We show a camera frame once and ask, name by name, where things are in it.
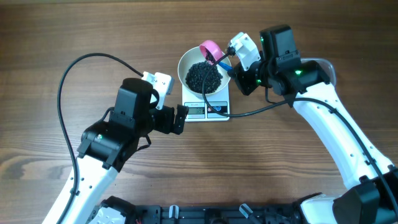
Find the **pink scoop with blue handle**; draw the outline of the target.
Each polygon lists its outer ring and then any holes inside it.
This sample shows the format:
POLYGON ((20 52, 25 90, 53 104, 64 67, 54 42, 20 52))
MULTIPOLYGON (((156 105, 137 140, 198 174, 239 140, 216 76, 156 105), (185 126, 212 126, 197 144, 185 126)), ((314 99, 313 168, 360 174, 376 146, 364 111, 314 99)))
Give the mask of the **pink scoop with blue handle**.
POLYGON ((214 41, 206 40, 200 44, 199 48, 202 56, 209 64, 213 65, 215 62, 219 61, 218 65, 227 72, 233 69, 232 66, 222 62, 224 53, 214 41))

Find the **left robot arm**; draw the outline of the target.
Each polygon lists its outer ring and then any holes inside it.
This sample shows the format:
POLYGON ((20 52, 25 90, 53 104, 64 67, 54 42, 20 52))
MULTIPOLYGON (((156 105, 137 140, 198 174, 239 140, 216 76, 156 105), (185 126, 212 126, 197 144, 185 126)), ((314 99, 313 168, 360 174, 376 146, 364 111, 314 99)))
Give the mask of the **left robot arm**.
POLYGON ((137 151, 139 140, 153 130, 181 134, 188 114, 186 106, 157 110, 151 97, 157 91, 138 78, 120 86, 108 121, 99 120, 81 136, 77 167, 45 217, 45 223, 85 223, 104 191, 125 162, 137 151))

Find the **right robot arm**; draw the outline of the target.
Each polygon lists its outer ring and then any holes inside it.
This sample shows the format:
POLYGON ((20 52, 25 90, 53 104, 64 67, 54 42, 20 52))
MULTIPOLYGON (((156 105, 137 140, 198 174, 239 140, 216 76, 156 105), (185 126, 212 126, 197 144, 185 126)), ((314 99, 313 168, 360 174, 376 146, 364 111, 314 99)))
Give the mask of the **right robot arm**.
POLYGON ((304 60, 287 25, 264 29, 261 44, 241 32, 228 51, 238 57, 230 72, 244 95, 273 89, 316 132, 333 158, 346 192, 300 201, 307 223, 395 223, 397 167, 370 142, 339 99, 331 76, 316 60, 304 60))

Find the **white digital kitchen scale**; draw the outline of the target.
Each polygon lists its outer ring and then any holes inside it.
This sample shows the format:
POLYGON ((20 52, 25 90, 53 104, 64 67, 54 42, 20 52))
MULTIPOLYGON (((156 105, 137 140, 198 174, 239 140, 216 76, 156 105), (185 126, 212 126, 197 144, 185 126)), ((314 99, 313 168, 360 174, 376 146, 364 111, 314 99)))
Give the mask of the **white digital kitchen scale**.
MULTIPOLYGON (((227 114, 230 111, 229 88, 226 85, 222 90, 206 98, 209 104, 219 113, 227 114)), ((187 87, 182 87, 182 103, 189 108, 186 122, 227 121, 229 117, 215 113, 207 106, 202 96, 196 96, 187 87)))

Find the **black beans in bowl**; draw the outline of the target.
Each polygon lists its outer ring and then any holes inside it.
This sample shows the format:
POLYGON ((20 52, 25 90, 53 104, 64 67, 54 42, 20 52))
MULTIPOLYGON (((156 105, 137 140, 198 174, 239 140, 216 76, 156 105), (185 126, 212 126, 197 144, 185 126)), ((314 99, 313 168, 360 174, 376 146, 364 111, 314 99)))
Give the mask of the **black beans in bowl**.
POLYGON ((208 62, 199 62, 193 64, 185 77, 185 82, 189 89, 196 93, 202 93, 203 83, 205 84, 205 93, 214 93, 221 85, 223 76, 217 68, 210 71, 211 65, 208 62))

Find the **white bowl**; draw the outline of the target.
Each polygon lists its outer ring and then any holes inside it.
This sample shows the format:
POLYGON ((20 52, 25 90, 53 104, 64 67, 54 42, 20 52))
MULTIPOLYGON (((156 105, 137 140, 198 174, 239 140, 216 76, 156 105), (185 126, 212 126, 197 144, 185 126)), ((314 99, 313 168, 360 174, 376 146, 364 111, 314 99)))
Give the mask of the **white bowl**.
MULTIPOLYGON (((188 73, 189 68, 193 64, 199 63, 199 62, 207 62, 205 60, 205 58, 202 56, 199 47, 194 47, 194 48, 190 49, 182 56, 182 58, 180 59, 180 61, 178 63, 178 69, 177 69, 178 77, 179 77, 180 82, 182 83, 182 86, 185 86, 189 89, 188 85, 185 82, 185 77, 188 73)), ((223 59, 222 62, 231 66, 231 62, 229 61, 229 58, 223 59)), ((218 72, 223 76, 223 78, 221 80, 221 85, 214 92, 214 93, 217 93, 220 90, 222 90, 226 85, 229 84, 229 81, 231 80, 231 78, 229 77, 227 71, 224 70, 223 68, 221 68, 219 65, 217 65, 215 68, 217 68, 218 72)), ((196 96, 202 96, 202 93, 196 93, 196 92, 192 91, 191 89, 189 89, 189 90, 192 93, 194 93, 196 96)))

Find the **clear plastic food container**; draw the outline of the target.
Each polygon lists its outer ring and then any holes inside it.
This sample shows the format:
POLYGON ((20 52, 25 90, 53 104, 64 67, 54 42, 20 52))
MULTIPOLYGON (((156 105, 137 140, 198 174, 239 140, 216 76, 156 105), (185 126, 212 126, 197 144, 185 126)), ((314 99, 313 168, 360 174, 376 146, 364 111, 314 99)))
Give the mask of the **clear plastic food container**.
POLYGON ((333 86, 336 86, 336 72, 333 64, 324 58, 301 58, 301 62, 309 62, 309 61, 316 61, 322 69, 326 72, 326 74, 330 77, 330 82, 333 86))

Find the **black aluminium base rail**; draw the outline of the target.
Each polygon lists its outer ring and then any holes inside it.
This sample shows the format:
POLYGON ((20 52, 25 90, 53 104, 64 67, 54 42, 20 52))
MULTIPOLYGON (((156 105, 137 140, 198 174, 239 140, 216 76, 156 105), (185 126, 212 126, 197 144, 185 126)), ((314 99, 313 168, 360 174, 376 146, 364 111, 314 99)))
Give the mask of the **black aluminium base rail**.
POLYGON ((292 204, 252 206, 242 204, 232 207, 180 207, 171 205, 138 205, 127 210, 97 207, 88 223, 306 223, 299 209, 292 204))

